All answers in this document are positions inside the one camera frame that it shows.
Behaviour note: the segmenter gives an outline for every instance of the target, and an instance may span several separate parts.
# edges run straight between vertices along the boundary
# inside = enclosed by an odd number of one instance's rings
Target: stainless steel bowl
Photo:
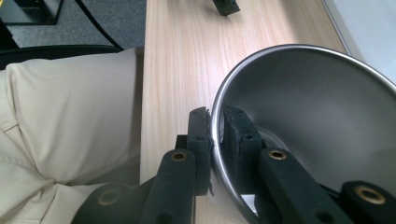
[[[368,65],[286,45],[252,54],[225,78],[212,108],[214,170],[243,216],[257,222],[219,150],[224,105],[245,110],[267,145],[290,151],[320,184],[339,190],[364,180],[396,195],[396,87]]]

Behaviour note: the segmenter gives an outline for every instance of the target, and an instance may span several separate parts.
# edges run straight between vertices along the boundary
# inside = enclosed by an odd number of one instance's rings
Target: khaki pants
[[[134,49],[0,71],[0,223],[70,223],[85,183],[138,162],[135,84]]]

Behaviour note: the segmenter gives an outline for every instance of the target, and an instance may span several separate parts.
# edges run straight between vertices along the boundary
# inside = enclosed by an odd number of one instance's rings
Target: wooden table
[[[212,0],[148,0],[143,84],[141,182],[187,133],[189,112],[211,108],[222,80],[249,54],[274,45],[345,51],[319,0],[237,0],[220,16]],[[234,223],[206,197],[196,223]]]

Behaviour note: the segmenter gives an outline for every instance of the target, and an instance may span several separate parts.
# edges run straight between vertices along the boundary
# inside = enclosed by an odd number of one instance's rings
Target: gray carpet
[[[143,47],[146,0],[84,0],[91,14],[123,48]],[[57,25],[8,26],[20,47],[110,43],[74,0],[64,0]]]

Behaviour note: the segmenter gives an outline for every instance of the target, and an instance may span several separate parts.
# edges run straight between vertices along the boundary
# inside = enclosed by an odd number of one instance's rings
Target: black cable
[[[91,12],[85,7],[81,0],[76,0],[76,3],[84,12],[84,14],[88,17],[91,23],[96,27],[96,29],[117,49],[123,50],[123,48],[113,39],[110,35],[106,33],[106,31],[102,28],[102,26],[96,21],[95,17],[91,14]]]

